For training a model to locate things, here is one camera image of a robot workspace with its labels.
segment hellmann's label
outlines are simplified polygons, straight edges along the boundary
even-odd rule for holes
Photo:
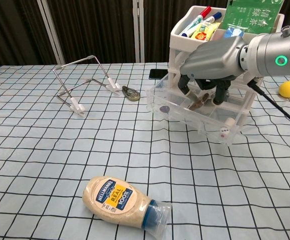
[[[128,211],[136,202],[136,193],[123,181],[104,179],[95,189],[96,205],[102,210],[121,214]]]

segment robotic arm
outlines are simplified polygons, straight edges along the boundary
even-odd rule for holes
[[[245,71],[256,78],[290,76],[290,26],[260,34],[249,44],[240,36],[203,43],[180,67],[178,87],[194,102],[197,96],[187,86],[190,79],[202,90],[216,87],[213,103],[220,105],[230,82]]]

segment table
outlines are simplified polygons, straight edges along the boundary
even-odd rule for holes
[[[54,97],[53,67],[0,67],[0,239],[152,240],[84,207],[87,182],[102,175],[173,203],[166,240],[290,239],[290,121],[265,99],[226,147],[146,109],[156,83],[149,70],[167,63],[105,64],[142,97],[131,102],[91,82],[73,92],[86,118]],[[97,65],[61,72],[67,87],[91,77],[104,79]],[[290,113],[277,95],[283,81],[265,78],[265,91]]]

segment squeeze bottle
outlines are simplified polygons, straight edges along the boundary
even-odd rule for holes
[[[109,176],[92,178],[83,193],[86,207],[104,221],[163,237],[171,204],[155,201],[129,183]]]

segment black cable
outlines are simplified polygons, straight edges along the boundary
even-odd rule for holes
[[[259,95],[261,95],[264,98],[266,98],[267,101],[269,101],[271,104],[273,104],[273,106],[275,108],[277,108],[278,110],[280,110],[285,115],[285,117],[287,117],[290,120],[290,115],[287,112],[285,112],[285,110],[282,107],[280,107],[279,105],[277,105],[277,103],[275,103],[272,99],[270,99],[269,96],[267,96],[265,94],[265,92],[262,89],[260,89],[259,86],[257,86],[256,84],[257,84],[257,82],[253,79],[247,85],[251,89],[253,89],[255,92],[257,92]]]

